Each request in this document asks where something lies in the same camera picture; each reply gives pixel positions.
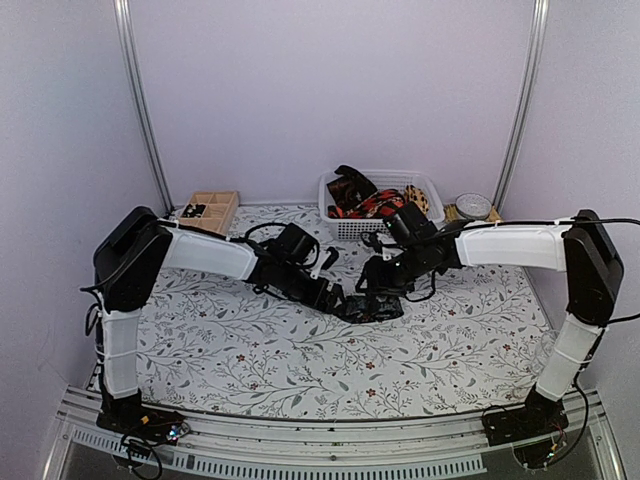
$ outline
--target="black fabric item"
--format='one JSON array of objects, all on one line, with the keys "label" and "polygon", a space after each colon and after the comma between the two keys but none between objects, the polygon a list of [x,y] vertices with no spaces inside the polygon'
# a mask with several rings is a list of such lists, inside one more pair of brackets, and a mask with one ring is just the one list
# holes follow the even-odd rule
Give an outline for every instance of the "black fabric item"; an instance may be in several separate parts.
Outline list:
[{"label": "black fabric item", "polygon": [[334,315],[348,323],[373,323],[399,318],[404,315],[404,311],[398,297],[350,295]]},{"label": "black fabric item", "polygon": [[340,165],[335,171],[340,178],[329,182],[327,188],[336,206],[351,210],[378,191],[377,187],[362,173],[348,165]]}]

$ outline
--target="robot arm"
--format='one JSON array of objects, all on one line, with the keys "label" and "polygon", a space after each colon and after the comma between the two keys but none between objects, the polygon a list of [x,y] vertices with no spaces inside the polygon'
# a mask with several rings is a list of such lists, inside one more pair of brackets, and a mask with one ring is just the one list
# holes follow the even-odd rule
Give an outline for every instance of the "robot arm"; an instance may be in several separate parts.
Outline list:
[{"label": "robot arm", "polygon": [[421,275],[464,266],[503,264],[566,272],[569,287],[566,320],[525,406],[483,417],[492,445],[549,433],[554,425],[566,427],[561,399],[590,360],[604,333],[624,272],[611,239],[597,223],[598,216],[582,210],[575,223],[558,221],[554,225],[489,228],[481,224],[467,229],[455,225],[437,232],[411,205],[385,219],[403,253],[388,261],[382,257],[370,259],[359,282],[367,286],[360,291],[368,295],[405,296]]},{"label": "robot arm", "polygon": [[[317,249],[315,268],[304,262]],[[277,238],[254,242],[178,228],[145,207],[134,209],[98,247],[94,286],[98,300],[96,350],[101,364],[103,404],[98,425],[120,433],[137,430],[149,441],[176,440],[183,418],[176,412],[142,407],[136,376],[138,321],[162,268],[215,273],[254,285],[256,293],[276,288],[286,299],[335,313],[344,300],[340,285],[318,276],[337,259],[320,255],[318,242],[300,227],[286,225]]]}]

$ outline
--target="wooden block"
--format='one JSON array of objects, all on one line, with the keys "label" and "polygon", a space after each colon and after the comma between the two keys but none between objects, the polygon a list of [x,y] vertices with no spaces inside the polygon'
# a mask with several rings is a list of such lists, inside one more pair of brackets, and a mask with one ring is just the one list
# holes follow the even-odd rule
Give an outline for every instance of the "wooden block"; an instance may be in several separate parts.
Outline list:
[{"label": "wooden block", "polygon": [[182,225],[191,225],[209,232],[226,235],[240,205],[238,192],[195,192],[189,200],[191,205],[204,205],[199,218],[181,216]]}]

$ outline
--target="small wooden tray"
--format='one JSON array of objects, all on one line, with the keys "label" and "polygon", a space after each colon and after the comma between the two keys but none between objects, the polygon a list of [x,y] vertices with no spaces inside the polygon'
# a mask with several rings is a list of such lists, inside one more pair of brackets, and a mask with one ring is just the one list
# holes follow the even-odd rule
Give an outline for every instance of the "small wooden tray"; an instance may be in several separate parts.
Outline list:
[{"label": "small wooden tray", "polygon": [[[182,211],[178,221],[181,225],[190,225],[220,235],[226,235],[236,214],[240,196],[238,192],[195,192]],[[197,217],[187,213],[189,206],[204,206]]]},{"label": "small wooden tray", "polygon": [[[456,209],[455,205],[445,205],[444,214],[445,214],[445,222],[447,223],[455,222],[456,220],[462,220],[462,218],[458,214],[458,210]],[[490,223],[502,222],[502,217],[496,210],[496,207],[491,207],[491,213],[489,214],[489,218],[487,218],[485,221]]]}]

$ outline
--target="metal base frame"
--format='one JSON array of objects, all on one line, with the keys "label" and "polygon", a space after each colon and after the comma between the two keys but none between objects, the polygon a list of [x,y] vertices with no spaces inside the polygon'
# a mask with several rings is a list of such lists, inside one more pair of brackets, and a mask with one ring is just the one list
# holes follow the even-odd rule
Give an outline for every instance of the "metal base frame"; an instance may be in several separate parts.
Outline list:
[{"label": "metal base frame", "polygon": [[[595,391],[587,393],[590,432],[606,479],[624,479],[615,443]],[[120,436],[95,426],[100,395],[68,388],[58,410],[57,441],[46,480],[59,480],[70,442],[123,456]],[[568,431],[580,428],[583,400],[565,397]],[[481,412],[377,421],[274,420],[181,412],[193,429],[175,447],[159,447],[171,470],[236,480],[390,480],[459,478],[485,471],[482,454],[548,436],[490,447]]]}]

